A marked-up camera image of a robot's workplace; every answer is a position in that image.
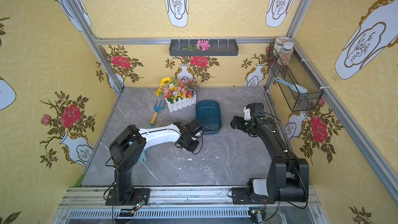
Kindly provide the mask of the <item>blue white brush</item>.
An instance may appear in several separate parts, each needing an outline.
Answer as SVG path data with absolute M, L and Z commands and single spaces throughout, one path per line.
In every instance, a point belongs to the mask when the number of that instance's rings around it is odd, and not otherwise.
M 278 83 L 282 83 L 282 84 L 288 86 L 291 90 L 293 90 L 299 94 L 307 94 L 308 93 L 308 90 L 305 87 L 300 86 L 298 84 L 291 84 L 280 77 L 276 77 L 274 80 Z

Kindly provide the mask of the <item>dark wall shelf tray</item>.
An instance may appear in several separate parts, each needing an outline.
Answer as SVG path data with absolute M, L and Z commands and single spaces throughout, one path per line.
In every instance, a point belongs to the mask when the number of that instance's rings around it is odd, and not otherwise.
M 169 45 L 173 57 L 237 56 L 238 52 L 236 39 L 230 38 L 172 39 Z

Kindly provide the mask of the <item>teal plastic storage box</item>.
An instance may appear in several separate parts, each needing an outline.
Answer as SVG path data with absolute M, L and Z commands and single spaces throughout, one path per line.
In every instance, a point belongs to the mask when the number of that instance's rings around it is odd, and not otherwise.
M 195 118 L 201 123 L 204 135 L 215 135 L 222 129 L 221 108 L 215 100 L 197 102 Z

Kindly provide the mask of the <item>pink flower on shelf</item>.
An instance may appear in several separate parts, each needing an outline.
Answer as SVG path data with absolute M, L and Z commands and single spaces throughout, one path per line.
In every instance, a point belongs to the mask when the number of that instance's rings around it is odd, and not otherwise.
M 199 39 L 195 45 L 197 50 L 209 50 L 211 44 L 209 40 Z

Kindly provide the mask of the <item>glass jar behind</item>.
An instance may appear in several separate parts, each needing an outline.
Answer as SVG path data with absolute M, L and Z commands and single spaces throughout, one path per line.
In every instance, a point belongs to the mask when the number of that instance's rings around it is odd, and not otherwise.
M 289 38 L 289 37 L 278 37 L 278 38 L 276 38 L 275 43 L 274 43 L 274 48 L 273 48 L 273 55 L 274 56 L 279 55 L 281 49 L 283 48 L 284 43 L 288 42 L 288 41 L 291 42 L 292 39 Z

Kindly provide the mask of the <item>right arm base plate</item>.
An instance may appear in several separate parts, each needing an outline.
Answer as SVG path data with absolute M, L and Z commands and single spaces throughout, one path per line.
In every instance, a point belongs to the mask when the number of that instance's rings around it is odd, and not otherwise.
M 256 195 L 247 188 L 231 188 L 227 193 L 228 197 L 232 199 L 234 205 L 247 205 L 247 204 L 274 204 L 275 201 L 263 195 Z

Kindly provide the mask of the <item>flower pot white fence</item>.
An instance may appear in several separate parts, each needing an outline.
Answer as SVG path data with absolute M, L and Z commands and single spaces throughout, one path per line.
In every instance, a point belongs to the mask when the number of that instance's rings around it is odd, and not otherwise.
M 197 103 L 199 84 L 194 79 L 176 80 L 170 77 L 161 79 L 154 95 L 164 98 L 170 113 L 182 110 Z

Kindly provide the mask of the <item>light blue dustpan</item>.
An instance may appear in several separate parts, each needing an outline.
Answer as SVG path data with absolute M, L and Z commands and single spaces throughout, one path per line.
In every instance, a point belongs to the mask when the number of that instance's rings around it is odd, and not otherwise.
M 144 164 L 146 161 L 147 161 L 147 157 L 146 157 L 146 152 L 149 150 L 150 148 L 145 148 L 143 151 L 142 151 L 142 153 L 141 153 L 141 155 L 140 155 L 140 157 L 139 157 L 139 163 L 141 163 L 141 164 Z

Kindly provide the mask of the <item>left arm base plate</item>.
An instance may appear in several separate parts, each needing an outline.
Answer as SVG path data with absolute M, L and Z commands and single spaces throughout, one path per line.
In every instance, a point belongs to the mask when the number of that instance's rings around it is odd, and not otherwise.
M 111 188 L 106 196 L 106 206 L 135 206 L 147 205 L 150 196 L 149 188 L 134 188 L 133 190 L 120 194 L 116 189 Z

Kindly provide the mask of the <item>blue yellow garden fork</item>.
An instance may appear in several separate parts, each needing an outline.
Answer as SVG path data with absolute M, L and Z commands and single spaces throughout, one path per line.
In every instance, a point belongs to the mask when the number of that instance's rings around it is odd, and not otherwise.
M 150 125 L 151 125 L 151 126 L 154 126 L 154 125 L 155 125 L 156 120 L 157 120 L 158 113 L 159 113 L 162 109 L 164 109 L 165 105 L 166 105 L 166 100 L 160 100 L 160 101 L 159 101 L 159 100 L 156 100 L 156 103 L 155 103 L 155 105 L 154 105 L 154 107 L 153 107 L 153 109 L 154 109 L 154 115 L 153 115 L 153 117 L 152 117 L 152 119 L 151 119 L 151 122 L 150 122 Z

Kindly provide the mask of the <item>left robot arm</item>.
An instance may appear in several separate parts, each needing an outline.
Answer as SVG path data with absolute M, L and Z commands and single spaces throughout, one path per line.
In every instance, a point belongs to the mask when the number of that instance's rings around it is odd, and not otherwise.
M 127 126 L 109 146 L 110 160 L 115 167 L 115 190 L 119 199 L 133 195 L 132 167 L 139 162 L 146 149 L 164 143 L 175 143 L 178 148 L 193 153 L 203 134 L 202 125 L 196 119 L 188 124 L 174 122 L 150 129 L 139 129 L 133 124 Z

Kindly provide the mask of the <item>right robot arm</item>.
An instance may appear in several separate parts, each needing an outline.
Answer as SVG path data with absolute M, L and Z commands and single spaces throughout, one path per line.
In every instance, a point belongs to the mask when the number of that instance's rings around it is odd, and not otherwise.
M 262 103 L 248 104 L 244 108 L 244 117 L 235 116 L 230 126 L 251 138 L 260 138 L 271 158 L 267 178 L 251 178 L 245 189 L 232 191 L 236 204 L 308 201 L 308 162 L 289 149 L 276 129 L 275 121 L 266 117 Z

